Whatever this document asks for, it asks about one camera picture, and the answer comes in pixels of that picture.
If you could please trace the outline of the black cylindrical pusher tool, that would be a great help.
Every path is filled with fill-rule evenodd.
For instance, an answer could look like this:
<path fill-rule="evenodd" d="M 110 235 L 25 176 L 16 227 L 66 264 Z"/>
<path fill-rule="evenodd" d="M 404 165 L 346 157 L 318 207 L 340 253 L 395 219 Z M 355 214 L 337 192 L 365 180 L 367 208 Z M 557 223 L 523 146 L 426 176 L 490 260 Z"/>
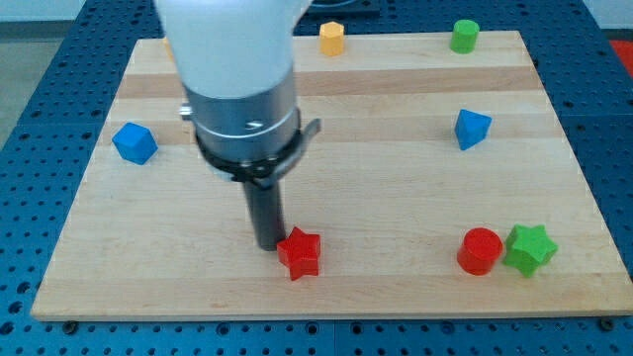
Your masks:
<path fill-rule="evenodd" d="M 257 245 L 265 251 L 275 251 L 287 236 L 279 184 L 261 188 L 245 182 L 242 187 Z"/>

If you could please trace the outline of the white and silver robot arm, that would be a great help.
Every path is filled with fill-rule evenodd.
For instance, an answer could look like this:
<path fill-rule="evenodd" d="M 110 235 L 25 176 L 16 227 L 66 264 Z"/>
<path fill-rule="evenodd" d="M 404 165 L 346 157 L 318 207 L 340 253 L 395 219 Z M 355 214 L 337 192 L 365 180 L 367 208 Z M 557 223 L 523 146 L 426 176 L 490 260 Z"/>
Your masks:
<path fill-rule="evenodd" d="M 241 183 L 258 246 L 286 231 L 280 180 L 319 132 L 301 123 L 293 32 L 308 1 L 155 0 L 207 163 Z"/>

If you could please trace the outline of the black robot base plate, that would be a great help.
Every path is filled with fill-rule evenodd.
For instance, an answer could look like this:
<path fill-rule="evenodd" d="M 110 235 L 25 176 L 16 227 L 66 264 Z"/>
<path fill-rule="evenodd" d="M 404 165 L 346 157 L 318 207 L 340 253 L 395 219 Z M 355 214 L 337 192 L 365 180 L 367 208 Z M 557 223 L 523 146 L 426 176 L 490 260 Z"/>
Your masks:
<path fill-rule="evenodd" d="M 378 15 L 381 3 L 381 0 L 314 0 L 307 14 L 313 17 Z"/>

